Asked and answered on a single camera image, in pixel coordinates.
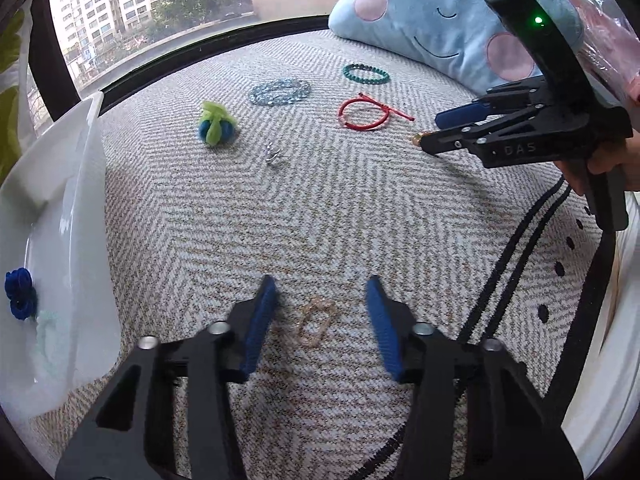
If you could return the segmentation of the person's right hand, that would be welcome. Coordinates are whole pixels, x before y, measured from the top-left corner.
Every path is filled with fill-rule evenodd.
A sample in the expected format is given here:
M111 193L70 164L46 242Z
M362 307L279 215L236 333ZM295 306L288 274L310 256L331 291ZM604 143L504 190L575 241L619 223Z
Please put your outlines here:
M579 196L583 196L587 188L587 180L570 168L565 160L557 160L555 166L562 172L568 185ZM592 174L605 174L614 168L623 170L627 191L640 191L640 134L632 130L632 137L620 142L601 144L593 153L587 164Z

